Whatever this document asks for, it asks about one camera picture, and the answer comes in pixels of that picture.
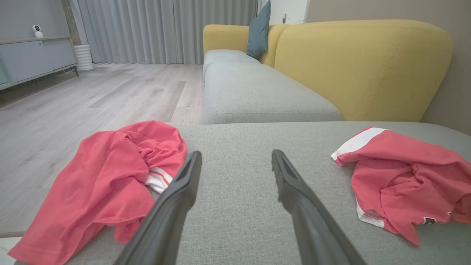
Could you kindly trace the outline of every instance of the ribbed white pot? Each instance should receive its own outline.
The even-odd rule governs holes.
[[[79,64],[77,65],[77,70],[79,72],[87,72],[95,70],[93,62],[91,60],[90,45],[74,45],[75,53],[79,59]]]

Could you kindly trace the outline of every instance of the gray curtain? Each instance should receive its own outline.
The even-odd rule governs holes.
[[[94,62],[203,63],[207,24],[248,25],[257,0],[79,0]]]

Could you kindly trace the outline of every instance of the security camera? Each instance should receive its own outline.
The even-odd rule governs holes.
[[[33,25],[32,29],[34,30],[34,36],[36,38],[44,38],[44,35],[41,32],[41,27],[39,25]]]

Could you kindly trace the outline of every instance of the teal cushion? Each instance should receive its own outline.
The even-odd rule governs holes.
[[[258,16],[249,25],[247,55],[258,59],[268,50],[268,23],[270,21],[271,2],[262,8]]]

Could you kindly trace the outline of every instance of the red cloth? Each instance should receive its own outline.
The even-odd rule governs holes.
[[[24,237],[8,253],[32,264],[64,264],[105,225],[128,242],[154,205],[149,168],[174,177],[187,148],[178,130],[146,121],[83,140],[57,176]]]
[[[471,164],[455,152],[367,127],[332,158],[340,166],[358,162],[351,185],[364,222],[417,246],[414,225],[471,223]]]

